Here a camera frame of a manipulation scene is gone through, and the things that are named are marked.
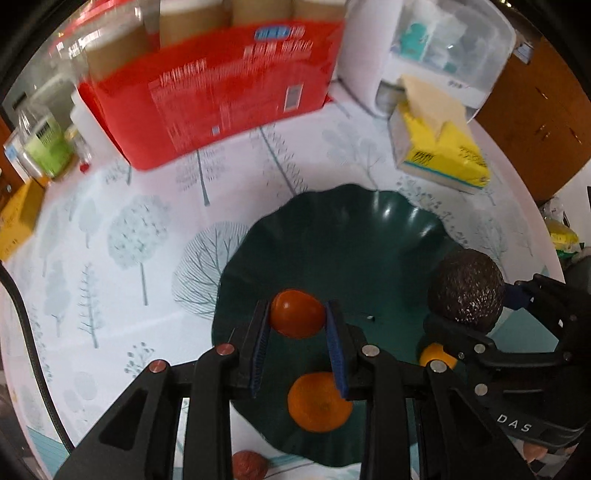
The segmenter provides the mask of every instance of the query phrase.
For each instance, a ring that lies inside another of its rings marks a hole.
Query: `brown wooden door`
[[[546,40],[530,65],[511,56],[476,119],[538,203],[591,157],[591,102]]]

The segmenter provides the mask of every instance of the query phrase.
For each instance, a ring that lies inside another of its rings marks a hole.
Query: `dark green bowl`
[[[344,185],[301,194],[259,220],[223,271],[213,344],[250,321],[259,299],[297,288],[322,302],[340,301],[346,321],[360,326],[368,342],[416,362],[431,274],[458,248],[436,215],[399,193]],[[288,414],[291,385],[314,371],[330,371],[324,332],[306,340],[271,332],[261,390],[256,400],[234,406],[278,450],[327,466],[358,463],[364,403],[330,433],[305,432]]]

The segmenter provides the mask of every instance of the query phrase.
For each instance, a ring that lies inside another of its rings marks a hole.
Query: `black cable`
[[[6,268],[4,268],[2,262],[0,262],[0,283],[2,283],[8,292],[8,295],[10,296],[17,311],[18,320],[21,324],[22,336],[25,339],[29,360],[31,361],[33,375],[35,376],[35,381],[37,382],[37,387],[41,393],[41,398],[43,399],[43,403],[45,404],[49,418],[51,419],[51,422],[53,423],[53,426],[56,429],[61,442],[64,444],[64,447],[68,453],[72,453],[74,450],[74,444],[70,440],[70,437],[64,428],[64,424],[60,420],[56,406],[51,399],[51,394],[49,393],[49,388],[47,387],[47,382],[45,381],[45,376],[43,375],[43,369],[41,368],[41,362],[39,360],[37,348],[35,347],[35,337],[33,337],[33,331],[31,330],[31,324],[29,322],[29,315],[27,315],[25,303],[22,300],[21,293],[18,291],[17,285],[14,283],[14,280],[7,272]]]

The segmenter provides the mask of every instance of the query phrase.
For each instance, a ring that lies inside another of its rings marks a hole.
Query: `orange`
[[[445,353],[443,351],[443,345],[439,343],[432,343],[425,348],[423,353],[421,353],[421,358],[418,359],[418,363],[426,367],[431,360],[441,360],[451,369],[454,369],[457,365],[457,358]]]
[[[325,322],[324,306],[312,295],[302,291],[282,291],[271,303],[269,323],[273,329],[286,337],[312,337],[322,330]]]
[[[339,428],[353,411],[343,400],[331,372],[302,375],[287,394],[291,418],[307,432],[325,433]]]

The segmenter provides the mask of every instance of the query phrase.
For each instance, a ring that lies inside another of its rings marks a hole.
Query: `cardboard tube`
[[[232,25],[291,20],[291,0],[232,0]]]
[[[346,13],[344,0],[294,0],[295,20],[340,22]]]
[[[160,46],[229,26],[222,0],[163,0],[160,3]]]
[[[151,51],[143,22],[101,28],[85,47],[90,77],[98,82]]]

